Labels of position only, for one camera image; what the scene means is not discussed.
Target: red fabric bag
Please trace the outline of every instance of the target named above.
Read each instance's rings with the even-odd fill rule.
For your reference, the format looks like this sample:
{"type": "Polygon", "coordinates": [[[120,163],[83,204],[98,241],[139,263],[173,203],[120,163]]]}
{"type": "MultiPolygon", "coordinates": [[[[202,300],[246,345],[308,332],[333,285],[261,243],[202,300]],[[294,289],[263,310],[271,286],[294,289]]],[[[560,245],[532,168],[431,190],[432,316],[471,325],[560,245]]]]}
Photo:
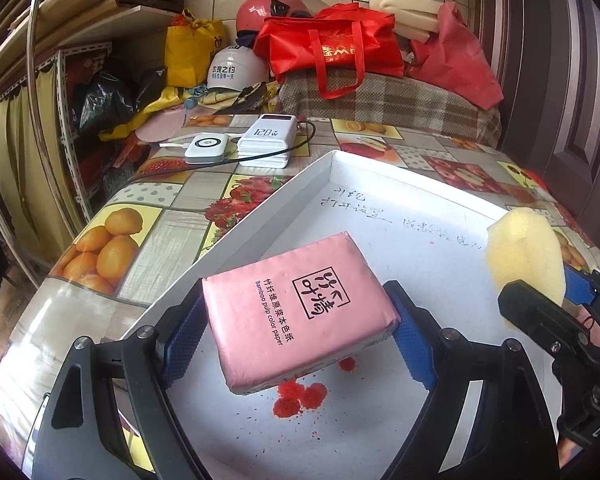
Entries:
{"type": "Polygon", "coordinates": [[[484,57],[480,41],[456,16],[456,4],[438,11],[440,33],[427,43],[411,40],[415,56],[406,73],[464,97],[483,110],[504,99],[497,79],[484,57]]]}
{"type": "Polygon", "coordinates": [[[324,99],[353,92],[366,72],[401,77],[404,63],[392,14],[336,4],[314,18],[266,18],[253,51],[267,59],[279,82],[293,70],[314,68],[324,99]],[[327,65],[356,69],[353,85],[327,90],[327,65]]]}

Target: circular button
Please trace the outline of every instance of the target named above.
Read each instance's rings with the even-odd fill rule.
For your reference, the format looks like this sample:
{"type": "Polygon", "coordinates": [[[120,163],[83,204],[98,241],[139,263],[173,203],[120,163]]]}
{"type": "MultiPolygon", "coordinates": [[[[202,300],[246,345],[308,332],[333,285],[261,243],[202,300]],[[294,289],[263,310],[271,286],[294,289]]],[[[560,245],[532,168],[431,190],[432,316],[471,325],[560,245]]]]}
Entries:
{"type": "Polygon", "coordinates": [[[214,146],[217,146],[218,144],[220,144],[220,139],[216,139],[213,137],[205,137],[204,139],[200,139],[194,142],[194,145],[196,145],[199,148],[212,148],[214,146]]]}

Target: white helmet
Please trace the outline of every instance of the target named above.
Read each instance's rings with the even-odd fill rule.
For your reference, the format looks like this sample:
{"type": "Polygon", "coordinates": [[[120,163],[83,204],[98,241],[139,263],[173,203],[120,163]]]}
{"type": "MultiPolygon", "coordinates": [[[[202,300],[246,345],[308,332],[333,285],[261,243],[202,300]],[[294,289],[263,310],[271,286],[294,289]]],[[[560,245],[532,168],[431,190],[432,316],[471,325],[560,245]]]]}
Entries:
{"type": "Polygon", "coordinates": [[[269,64],[245,46],[228,46],[216,54],[206,78],[208,88],[244,88],[269,81],[269,64]]]}

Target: pink helmet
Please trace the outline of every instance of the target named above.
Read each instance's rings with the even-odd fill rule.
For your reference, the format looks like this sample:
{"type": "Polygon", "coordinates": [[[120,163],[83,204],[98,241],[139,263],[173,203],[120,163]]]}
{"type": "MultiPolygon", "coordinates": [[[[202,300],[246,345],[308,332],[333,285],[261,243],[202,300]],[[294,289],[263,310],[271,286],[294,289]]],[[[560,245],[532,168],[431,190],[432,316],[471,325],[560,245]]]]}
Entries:
{"type": "Polygon", "coordinates": [[[238,15],[235,18],[236,30],[260,30],[264,19],[268,16],[290,17],[295,12],[301,12],[305,16],[309,14],[301,0],[275,1],[283,4],[277,12],[272,8],[276,5],[274,0],[246,0],[238,9],[238,15]]]}

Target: red paint splatter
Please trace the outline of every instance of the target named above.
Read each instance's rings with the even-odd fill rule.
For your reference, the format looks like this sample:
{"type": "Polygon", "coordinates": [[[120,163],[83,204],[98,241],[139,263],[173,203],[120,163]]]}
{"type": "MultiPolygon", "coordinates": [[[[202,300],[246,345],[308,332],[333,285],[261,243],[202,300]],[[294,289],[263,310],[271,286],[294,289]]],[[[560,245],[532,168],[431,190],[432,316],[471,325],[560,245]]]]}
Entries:
{"type": "Polygon", "coordinates": [[[295,379],[286,381],[278,386],[278,395],[283,399],[299,399],[304,392],[304,386],[296,383],[295,379]]]}
{"type": "Polygon", "coordinates": [[[317,410],[327,396],[327,388],[324,384],[314,383],[304,390],[300,401],[305,408],[317,410]]]}
{"type": "Polygon", "coordinates": [[[273,414],[280,418],[289,418],[297,415],[299,411],[300,401],[298,399],[280,397],[273,405],[273,414]]]}
{"type": "Polygon", "coordinates": [[[353,368],[356,367],[356,360],[353,357],[347,357],[342,361],[338,361],[338,366],[344,372],[352,372],[353,368]]]}

